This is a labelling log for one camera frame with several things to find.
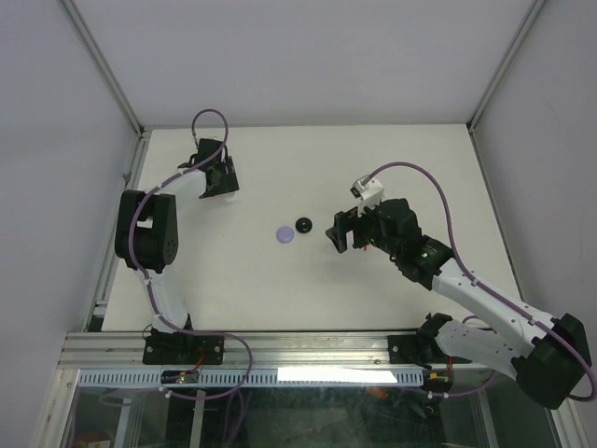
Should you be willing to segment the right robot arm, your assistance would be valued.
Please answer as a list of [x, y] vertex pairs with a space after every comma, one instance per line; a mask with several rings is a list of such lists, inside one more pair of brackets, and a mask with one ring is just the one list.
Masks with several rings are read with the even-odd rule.
[[458, 303], [488, 325], [473, 329], [448, 315], [427, 317], [417, 331], [424, 359], [447, 355], [482, 364], [514, 380], [528, 398], [551, 410], [572, 399], [582, 379], [596, 383], [584, 326], [577, 318], [556, 318], [483, 284], [460, 266], [450, 247], [422, 233], [406, 200], [338, 212], [326, 237], [340, 253], [367, 245], [380, 249], [411, 282]]

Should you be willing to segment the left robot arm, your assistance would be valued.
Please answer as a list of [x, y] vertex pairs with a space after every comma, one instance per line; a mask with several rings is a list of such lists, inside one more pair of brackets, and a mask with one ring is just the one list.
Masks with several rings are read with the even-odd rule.
[[138, 276], [152, 312], [143, 357], [146, 365], [192, 364], [198, 369], [223, 362], [225, 336], [193, 332], [171, 266], [179, 251], [177, 212], [199, 199], [239, 189], [227, 144], [202, 138], [189, 160], [156, 187], [121, 194], [115, 252]]

